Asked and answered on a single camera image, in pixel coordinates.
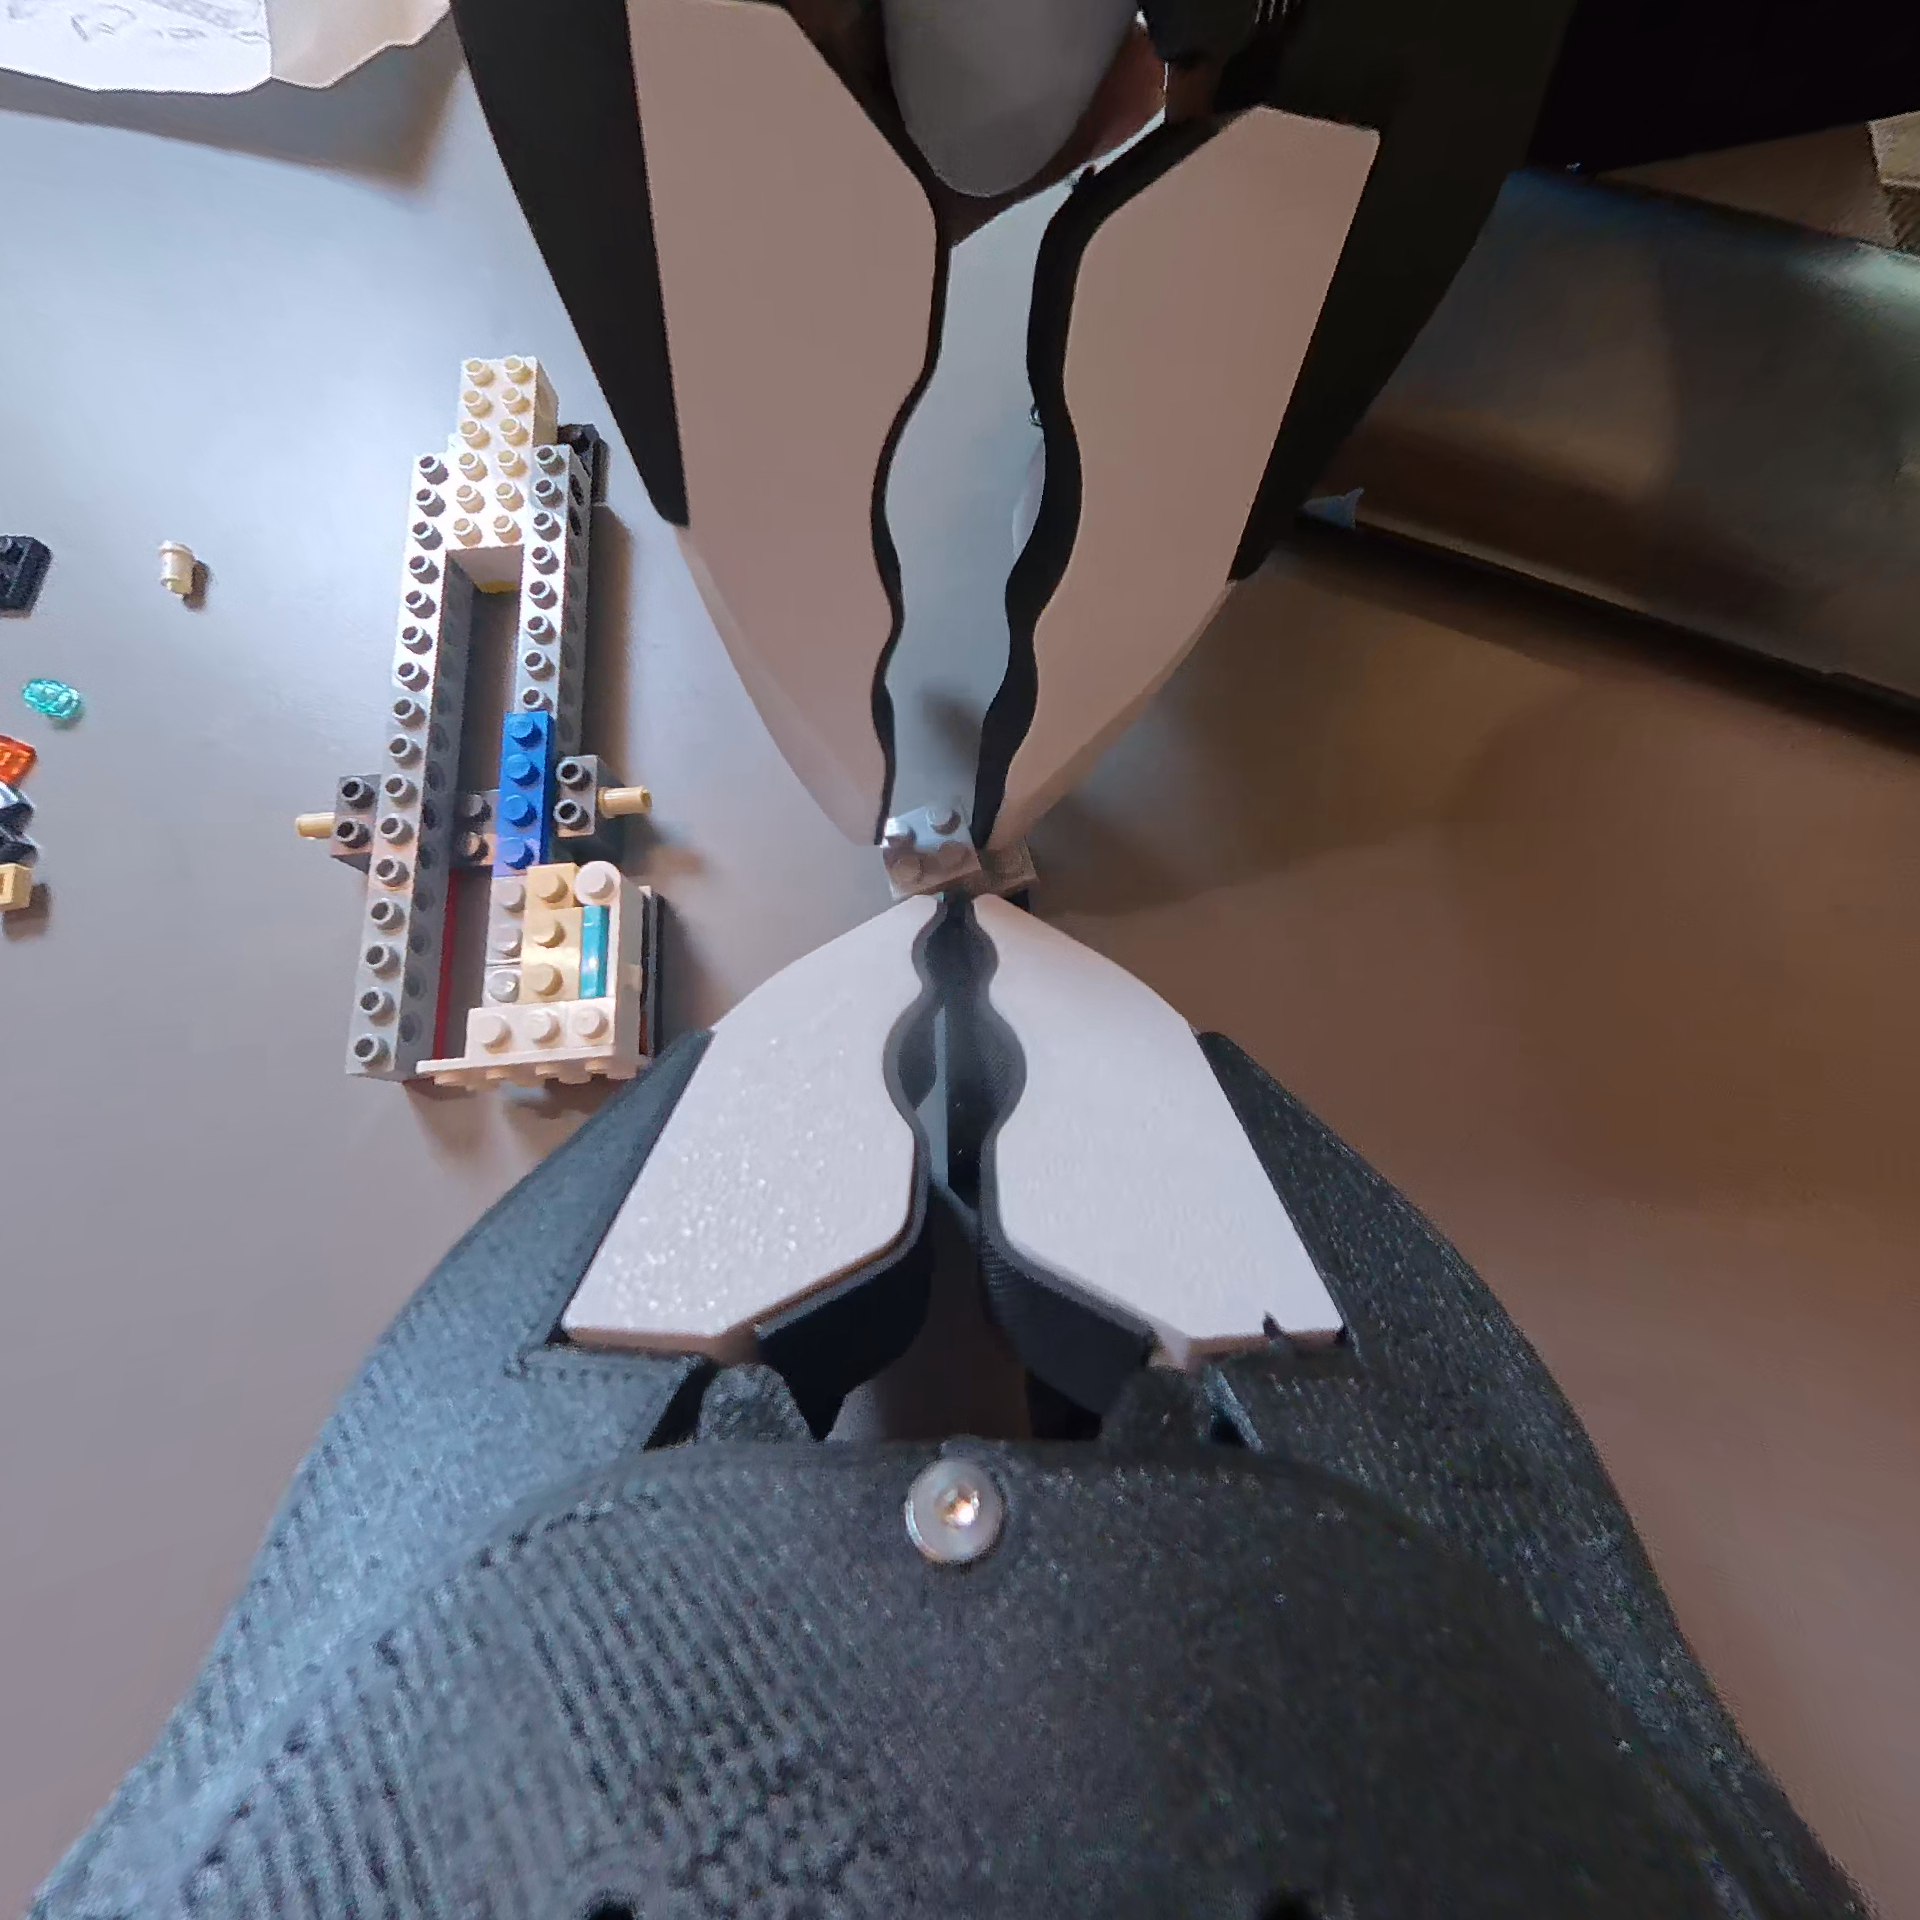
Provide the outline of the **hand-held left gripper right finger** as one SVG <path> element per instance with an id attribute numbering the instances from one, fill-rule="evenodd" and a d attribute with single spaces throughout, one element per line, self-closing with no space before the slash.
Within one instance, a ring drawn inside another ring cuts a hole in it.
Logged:
<path id="1" fill-rule="evenodd" d="M 980 1153 L 991 1309 L 1022 1364 L 1107 1412 L 1150 1363 L 1193 1375 L 1342 1317 L 1198 1033 L 1110 957 L 998 899 L 979 1029 L 1012 1051 Z"/>

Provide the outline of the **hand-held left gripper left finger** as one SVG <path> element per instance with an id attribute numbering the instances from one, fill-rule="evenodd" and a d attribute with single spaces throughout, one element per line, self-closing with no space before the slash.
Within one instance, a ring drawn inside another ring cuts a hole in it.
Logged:
<path id="1" fill-rule="evenodd" d="M 714 1026 L 565 1307 L 571 1344 L 758 1361 L 819 1435 L 906 1352 L 929 1304 L 929 1153 L 900 1047 L 934 917 L 898 904 Z"/>

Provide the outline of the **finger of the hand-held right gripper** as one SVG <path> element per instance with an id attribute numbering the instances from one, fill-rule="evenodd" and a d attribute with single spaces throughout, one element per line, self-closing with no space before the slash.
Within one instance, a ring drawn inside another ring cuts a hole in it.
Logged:
<path id="1" fill-rule="evenodd" d="M 989 845 L 1073 788 L 1226 602 L 1378 147 L 1284 109 L 1163 128 L 1046 227 L 1043 495 L 979 745 Z"/>
<path id="2" fill-rule="evenodd" d="M 687 523 L 733 667 L 823 813 L 868 845 L 895 604 L 874 517 L 933 345 L 922 184 L 779 8 L 633 3 Z"/>

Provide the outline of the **grey lego bracket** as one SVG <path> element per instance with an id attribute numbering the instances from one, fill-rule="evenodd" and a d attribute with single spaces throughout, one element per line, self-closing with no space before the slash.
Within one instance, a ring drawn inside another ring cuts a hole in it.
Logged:
<path id="1" fill-rule="evenodd" d="M 879 859 L 894 901 L 911 897 L 1018 897 L 1038 876 L 1023 841 L 979 849 L 955 804 L 911 808 L 887 819 Z"/>

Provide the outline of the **grey lego vehicle chassis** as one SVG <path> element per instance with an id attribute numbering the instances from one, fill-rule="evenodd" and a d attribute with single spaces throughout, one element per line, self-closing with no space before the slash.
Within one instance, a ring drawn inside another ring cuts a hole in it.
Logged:
<path id="1" fill-rule="evenodd" d="M 382 760 L 294 828 L 363 873 L 346 1071 L 439 1088 L 627 1081 L 657 1047 L 652 793 L 585 751 L 606 450 L 532 356 L 463 360 L 415 458 Z"/>

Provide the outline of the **pile of small lego pieces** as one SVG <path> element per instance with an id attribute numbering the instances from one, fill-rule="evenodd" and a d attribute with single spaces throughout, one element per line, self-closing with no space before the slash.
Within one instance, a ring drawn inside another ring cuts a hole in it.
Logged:
<path id="1" fill-rule="evenodd" d="M 2 535 L 2 613 L 31 613 L 51 567 L 52 552 L 29 535 Z M 71 727 L 84 714 L 82 696 L 62 679 L 28 679 L 22 704 L 38 719 Z M 21 736 L 2 735 L 2 914 L 11 917 L 31 906 L 38 849 L 31 841 L 34 804 L 26 779 L 36 764 L 36 751 Z"/>

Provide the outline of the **dark bag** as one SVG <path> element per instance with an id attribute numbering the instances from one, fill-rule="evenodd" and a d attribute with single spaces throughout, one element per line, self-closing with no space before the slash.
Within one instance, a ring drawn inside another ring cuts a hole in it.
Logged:
<path id="1" fill-rule="evenodd" d="M 1310 512 L 1918 697 L 1918 265 L 1519 173 Z"/>

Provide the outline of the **white printed paper bag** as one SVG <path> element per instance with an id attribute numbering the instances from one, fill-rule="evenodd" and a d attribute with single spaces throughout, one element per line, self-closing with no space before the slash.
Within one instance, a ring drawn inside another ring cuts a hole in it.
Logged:
<path id="1" fill-rule="evenodd" d="M 2 68 L 90 92 L 325 89 L 449 3 L 4 3 Z"/>

